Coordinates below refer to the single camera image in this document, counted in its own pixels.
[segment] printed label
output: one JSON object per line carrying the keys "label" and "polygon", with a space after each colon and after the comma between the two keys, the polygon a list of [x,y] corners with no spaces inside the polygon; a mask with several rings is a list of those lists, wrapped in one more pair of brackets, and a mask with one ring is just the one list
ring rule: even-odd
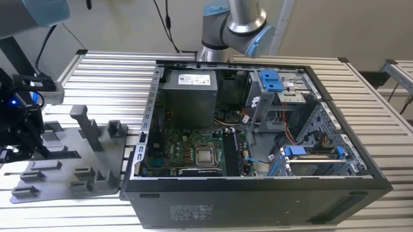
{"label": "printed label", "polygon": [[174,221],[211,220],[213,205],[170,205],[170,216]]}
{"label": "printed label", "polygon": [[210,86],[211,79],[209,75],[181,74],[178,77],[179,85]]}
{"label": "printed label", "polygon": [[243,117],[243,123],[246,124],[246,123],[249,122],[249,120],[250,120],[250,116],[246,115],[246,116]]}
{"label": "printed label", "polygon": [[292,82],[285,82],[284,84],[285,84],[286,86],[290,86],[290,87],[294,86],[294,84],[293,84]]}

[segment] motherboard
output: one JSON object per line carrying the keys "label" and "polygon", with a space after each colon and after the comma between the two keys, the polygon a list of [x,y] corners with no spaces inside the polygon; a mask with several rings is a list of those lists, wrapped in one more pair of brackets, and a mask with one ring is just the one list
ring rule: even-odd
{"label": "motherboard", "polygon": [[227,176],[237,172],[253,175],[246,154],[245,132],[167,130],[163,156],[149,157],[147,176]]}

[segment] aluminum profile table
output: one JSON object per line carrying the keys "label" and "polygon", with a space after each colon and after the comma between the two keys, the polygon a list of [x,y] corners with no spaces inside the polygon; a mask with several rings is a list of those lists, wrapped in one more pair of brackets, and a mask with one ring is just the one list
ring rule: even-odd
{"label": "aluminum profile table", "polygon": [[[90,118],[98,124],[119,119],[128,124],[124,160],[137,143],[155,60],[194,60],[193,55],[88,52],[76,55],[60,81],[64,84],[63,105],[47,106],[44,120],[58,120],[64,127],[76,126],[70,117],[74,104],[88,106]],[[381,167],[394,191],[357,212],[336,227],[318,228],[219,228],[189,231],[413,231],[413,128],[382,96],[361,77],[350,63],[337,58],[235,56],[241,63],[296,64],[312,66],[341,109],[358,139]],[[0,228],[30,231],[143,230],[135,211],[118,195],[84,200],[11,204],[11,189],[19,181],[27,162],[0,169]]]}

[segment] cable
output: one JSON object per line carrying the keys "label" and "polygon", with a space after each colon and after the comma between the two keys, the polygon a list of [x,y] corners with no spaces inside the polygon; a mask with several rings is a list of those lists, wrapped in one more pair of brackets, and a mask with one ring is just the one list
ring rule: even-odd
{"label": "cable", "polygon": [[388,102],[390,102],[390,99],[392,99],[392,97],[393,97],[393,94],[394,94],[394,92],[396,92],[397,87],[398,87],[398,83],[397,83],[396,86],[394,86],[394,89],[393,89],[393,92],[392,92],[392,94],[390,94],[390,96],[389,96]]}
{"label": "cable", "polygon": [[194,53],[194,58],[195,58],[195,61],[197,61],[198,51],[179,50],[178,47],[177,47],[177,44],[175,44],[175,41],[174,41],[174,38],[173,38],[173,33],[171,33],[171,30],[170,30],[171,29],[171,19],[170,19],[170,16],[169,16],[169,0],[166,0],[166,22],[163,21],[163,18],[162,18],[162,14],[161,14],[161,10],[159,10],[157,0],[153,0],[153,1],[155,3],[155,7],[157,7],[158,15],[159,15],[159,18],[161,18],[163,30],[166,31],[167,38],[169,38],[169,41],[171,42],[171,44],[174,46],[175,52],[177,53]]}
{"label": "cable", "polygon": [[43,73],[39,69],[39,61],[40,61],[40,57],[42,57],[42,54],[43,54],[43,50],[44,50],[44,47],[46,47],[46,44],[47,44],[47,41],[50,40],[50,37],[56,29],[56,26],[58,25],[54,25],[50,29],[50,31],[47,32],[47,35],[46,35],[46,38],[44,38],[44,41],[43,41],[43,46],[42,46],[42,49],[40,49],[40,52],[39,52],[39,55],[38,55],[38,58],[36,58],[36,61],[35,61],[35,69],[39,73]]}
{"label": "cable", "polygon": [[34,106],[27,107],[27,110],[28,110],[28,111],[36,111],[38,109],[42,109],[42,108],[44,107],[46,100],[44,100],[44,96],[43,96],[38,91],[32,91],[32,90],[31,90],[31,92],[36,93],[36,94],[40,96],[40,98],[42,98],[42,104],[38,105],[38,104],[35,103]]}
{"label": "cable", "polygon": [[222,124],[222,125],[225,125],[225,126],[239,126],[239,125],[241,125],[241,124],[225,123],[225,122],[219,121],[217,118],[214,118],[214,120],[215,120],[219,124]]}
{"label": "cable", "polygon": [[67,31],[70,32],[70,34],[72,35],[72,37],[78,40],[78,43],[80,44],[80,46],[83,47],[83,49],[86,49],[83,43],[80,42],[80,40],[78,39],[78,37],[75,36],[75,34],[71,32],[71,30],[67,28],[66,24],[62,23],[63,27],[67,29]]}
{"label": "cable", "polygon": [[405,103],[405,105],[401,108],[400,114],[402,114],[408,108],[409,102]]}
{"label": "cable", "polygon": [[285,136],[289,139],[289,141],[292,142],[293,145],[297,145],[297,143],[294,142],[294,137],[292,135],[289,126],[286,124],[286,118],[285,118],[285,111],[282,112],[282,119],[284,119],[284,131],[285,131]]}
{"label": "cable", "polygon": [[246,157],[245,158],[246,161],[251,161],[251,162],[259,162],[259,163],[267,163],[267,164],[272,164],[273,162],[265,162],[259,159],[255,159],[255,158],[251,158],[251,157]]}
{"label": "cable", "polygon": [[163,18],[162,18],[162,14],[161,14],[161,10],[159,10],[159,6],[158,6],[158,3],[157,3],[157,0],[153,0],[153,1],[154,1],[154,4],[155,4],[155,7],[157,7],[158,15],[159,15],[159,18],[161,18],[161,21],[162,21],[162,26],[163,26],[163,30],[166,31],[169,41],[173,43],[173,46],[174,46],[174,49],[175,49],[177,53],[179,53],[179,49],[178,49],[178,47],[175,46],[175,43],[174,43],[174,41],[173,41],[170,35],[169,35],[166,23],[165,23]]}

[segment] gray robot arm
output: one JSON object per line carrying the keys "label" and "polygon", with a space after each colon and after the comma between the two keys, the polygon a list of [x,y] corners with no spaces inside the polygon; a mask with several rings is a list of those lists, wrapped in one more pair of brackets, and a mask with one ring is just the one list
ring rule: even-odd
{"label": "gray robot arm", "polygon": [[70,18],[67,0],[0,0],[0,39]]}
{"label": "gray robot arm", "polygon": [[205,5],[198,61],[231,61],[230,48],[255,58],[269,49],[276,29],[257,0],[215,0]]}

